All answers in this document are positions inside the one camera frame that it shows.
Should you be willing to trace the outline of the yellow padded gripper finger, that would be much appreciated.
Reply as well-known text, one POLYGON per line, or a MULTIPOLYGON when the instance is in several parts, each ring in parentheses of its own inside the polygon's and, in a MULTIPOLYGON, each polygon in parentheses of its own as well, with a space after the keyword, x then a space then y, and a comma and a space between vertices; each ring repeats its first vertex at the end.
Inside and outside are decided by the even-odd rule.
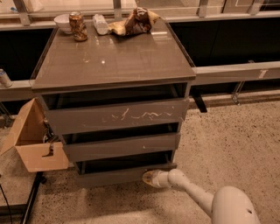
POLYGON ((155 185, 155 172, 147 171, 143 174, 142 180, 145 184, 154 186, 155 185))

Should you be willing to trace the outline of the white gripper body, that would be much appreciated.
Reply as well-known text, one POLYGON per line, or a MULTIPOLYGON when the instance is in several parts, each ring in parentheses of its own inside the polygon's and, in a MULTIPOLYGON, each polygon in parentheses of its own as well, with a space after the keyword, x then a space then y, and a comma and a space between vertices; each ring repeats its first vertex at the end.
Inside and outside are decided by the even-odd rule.
POLYGON ((169 172, 155 170, 152 174, 152 184, 156 188, 170 188, 172 184, 169 182, 169 172))

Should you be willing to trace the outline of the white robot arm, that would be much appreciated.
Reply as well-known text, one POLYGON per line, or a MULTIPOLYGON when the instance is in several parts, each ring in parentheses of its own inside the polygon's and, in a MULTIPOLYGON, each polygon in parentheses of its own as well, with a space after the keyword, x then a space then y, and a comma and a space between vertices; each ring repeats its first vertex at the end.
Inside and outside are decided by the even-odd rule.
POLYGON ((178 169, 147 171, 143 182, 155 188, 184 191, 211 218, 212 224, 261 224, 250 198, 236 187, 223 186, 211 194, 178 169))

